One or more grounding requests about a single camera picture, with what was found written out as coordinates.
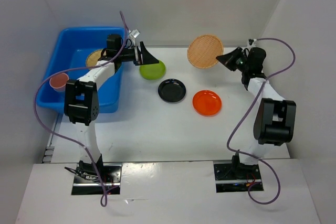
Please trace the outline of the bamboo woven round tray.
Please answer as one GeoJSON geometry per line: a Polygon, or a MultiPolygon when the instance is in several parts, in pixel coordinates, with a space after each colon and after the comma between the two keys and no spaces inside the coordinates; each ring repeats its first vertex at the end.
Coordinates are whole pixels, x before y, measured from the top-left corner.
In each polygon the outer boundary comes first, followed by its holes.
{"type": "Polygon", "coordinates": [[[89,54],[89,56],[86,59],[86,67],[94,67],[96,66],[98,60],[101,57],[102,49],[98,49],[93,51],[89,54]]]}

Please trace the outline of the orange plastic plate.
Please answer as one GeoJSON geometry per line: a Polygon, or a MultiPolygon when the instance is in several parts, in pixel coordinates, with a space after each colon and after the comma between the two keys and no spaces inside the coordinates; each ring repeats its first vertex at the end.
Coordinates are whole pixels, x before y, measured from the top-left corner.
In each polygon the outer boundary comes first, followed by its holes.
{"type": "Polygon", "coordinates": [[[194,94],[192,106],[202,116],[215,116],[222,109],[222,101],[214,91],[201,90],[194,94]]]}

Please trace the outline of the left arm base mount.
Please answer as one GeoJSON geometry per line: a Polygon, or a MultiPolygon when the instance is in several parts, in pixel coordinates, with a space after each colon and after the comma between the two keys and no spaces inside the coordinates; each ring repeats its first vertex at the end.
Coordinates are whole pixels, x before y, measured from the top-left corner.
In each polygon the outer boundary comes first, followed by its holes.
{"type": "MultiPolygon", "coordinates": [[[[121,163],[104,163],[101,167],[101,179],[108,195],[119,195],[121,184],[121,163]]],[[[103,190],[98,178],[94,171],[85,172],[79,164],[77,167],[70,168],[64,167],[65,170],[74,175],[72,183],[71,194],[75,196],[82,195],[102,195],[103,190]]]]}

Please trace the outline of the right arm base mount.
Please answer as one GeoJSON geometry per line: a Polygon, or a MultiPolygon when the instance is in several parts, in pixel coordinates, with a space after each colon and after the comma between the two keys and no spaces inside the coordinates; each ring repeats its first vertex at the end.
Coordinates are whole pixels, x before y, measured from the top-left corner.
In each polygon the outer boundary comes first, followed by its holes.
{"type": "Polygon", "coordinates": [[[231,161],[214,161],[214,176],[217,193],[263,191],[261,174],[258,165],[247,169],[234,169],[231,161]]]}

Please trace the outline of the orange-brown woven round tray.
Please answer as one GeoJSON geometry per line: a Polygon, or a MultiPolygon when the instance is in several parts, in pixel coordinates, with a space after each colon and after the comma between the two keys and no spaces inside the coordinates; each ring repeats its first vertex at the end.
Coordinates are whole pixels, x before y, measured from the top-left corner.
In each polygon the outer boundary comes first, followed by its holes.
{"type": "Polygon", "coordinates": [[[217,56],[224,54],[222,41],[215,35],[201,35],[195,38],[187,49],[190,64],[199,69],[208,69],[218,63],[217,56]]]}

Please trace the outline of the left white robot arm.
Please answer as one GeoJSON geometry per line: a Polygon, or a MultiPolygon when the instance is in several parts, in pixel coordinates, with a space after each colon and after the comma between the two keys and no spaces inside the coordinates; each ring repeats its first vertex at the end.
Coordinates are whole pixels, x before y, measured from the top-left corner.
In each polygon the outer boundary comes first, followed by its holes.
{"type": "Polygon", "coordinates": [[[112,34],[107,38],[107,46],[100,51],[94,68],[79,79],[66,83],[64,112],[74,124],[77,141],[83,148],[77,172],[86,173],[93,182],[102,180],[105,171],[95,131],[99,114],[98,90],[117,73],[123,62],[141,66],[156,64],[159,60],[148,52],[143,42],[125,48],[121,36],[112,34]]]}

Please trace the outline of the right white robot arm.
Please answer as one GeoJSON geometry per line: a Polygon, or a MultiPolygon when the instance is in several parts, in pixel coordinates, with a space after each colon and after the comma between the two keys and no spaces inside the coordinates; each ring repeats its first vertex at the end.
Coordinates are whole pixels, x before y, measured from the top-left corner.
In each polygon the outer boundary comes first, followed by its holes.
{"type": "Polygon", "coordinates": [[[259,47],[236,48],[216,59],[231,71],[239,70],[242,84],[256,99],[259,106],[253,125],[254,140],[249,148],[236,152],[230,172],[243,178],[265,154],[293,138],[296,103],[280,96],[263,73],[266,51],[259,47]]]}

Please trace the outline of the pink plastic cup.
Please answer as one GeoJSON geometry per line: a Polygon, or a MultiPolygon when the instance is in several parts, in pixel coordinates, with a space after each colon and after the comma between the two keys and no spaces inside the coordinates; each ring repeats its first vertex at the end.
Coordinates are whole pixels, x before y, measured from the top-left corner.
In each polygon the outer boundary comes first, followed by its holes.
{"type": "Polygon", "coordinates": [[[61,87],[66,85],[69,80],[69,76],[66,73],[60,73],[50,78],[49,85],[53,87],[61,87]]]}

